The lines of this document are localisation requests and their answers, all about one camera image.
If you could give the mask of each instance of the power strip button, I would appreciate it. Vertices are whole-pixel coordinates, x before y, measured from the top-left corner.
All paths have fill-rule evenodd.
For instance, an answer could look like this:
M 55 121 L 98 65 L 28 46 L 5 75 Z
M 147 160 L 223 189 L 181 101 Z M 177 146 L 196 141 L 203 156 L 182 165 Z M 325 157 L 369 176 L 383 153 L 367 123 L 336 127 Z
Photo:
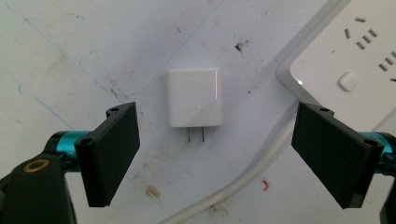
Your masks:
M 337 80 L 338 86 L 343 91 L 352 91 L 358 85 L 358 80 L 351 73 L 344 73 Z

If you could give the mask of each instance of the cyan metal part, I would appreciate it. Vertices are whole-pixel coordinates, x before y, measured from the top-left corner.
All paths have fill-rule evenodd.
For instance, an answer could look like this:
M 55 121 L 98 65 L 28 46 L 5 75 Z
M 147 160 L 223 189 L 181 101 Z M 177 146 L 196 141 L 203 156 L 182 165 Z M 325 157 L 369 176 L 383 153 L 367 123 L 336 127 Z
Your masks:
M 67 132 L 62 135 L 56 147 L 56 154 L 61 158 L 63 168 L 66 172 L 80 172 L 74 143 L 90 132 Z
M 373 139 L 384 145 L 381 158 L 378 162 L 377 174 L 396 175 L 396 154 L 393 152 L 394 146 L 384 134 L 385 133 L 360 133 L 361 135 Z

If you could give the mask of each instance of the brass screw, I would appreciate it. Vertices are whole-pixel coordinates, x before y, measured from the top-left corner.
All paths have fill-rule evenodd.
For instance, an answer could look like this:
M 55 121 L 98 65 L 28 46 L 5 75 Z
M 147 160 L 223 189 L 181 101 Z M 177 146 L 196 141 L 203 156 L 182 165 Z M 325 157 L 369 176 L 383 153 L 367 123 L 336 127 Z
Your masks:
M 36 160 L 31 161 L 23 167 L 23 171 L 25 173 L 34 173 L 39 170 L 44 169 L 46 166 L 50 164 L 49 160 Z

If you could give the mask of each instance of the outlet socket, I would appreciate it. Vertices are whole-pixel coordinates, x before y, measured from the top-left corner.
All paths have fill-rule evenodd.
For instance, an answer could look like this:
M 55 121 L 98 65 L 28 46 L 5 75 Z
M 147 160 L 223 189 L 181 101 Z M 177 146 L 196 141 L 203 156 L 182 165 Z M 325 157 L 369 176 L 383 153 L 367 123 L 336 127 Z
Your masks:
M 350 1 L 278 67 L 279 80 L 353 129 L 374 130 L 396 107 L 395 11 L 394 0 Z

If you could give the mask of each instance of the metal prong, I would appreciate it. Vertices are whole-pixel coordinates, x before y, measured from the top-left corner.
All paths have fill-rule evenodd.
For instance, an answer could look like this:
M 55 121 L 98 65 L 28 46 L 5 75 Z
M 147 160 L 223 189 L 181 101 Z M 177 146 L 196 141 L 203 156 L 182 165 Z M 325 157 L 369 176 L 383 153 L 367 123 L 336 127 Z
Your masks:
M 205 141 L 205 127 L 202 127 L 202 141 Z
M 189 142 L 190 142 L 190 128 L 187 128 L 187 137 L 189 138 Z

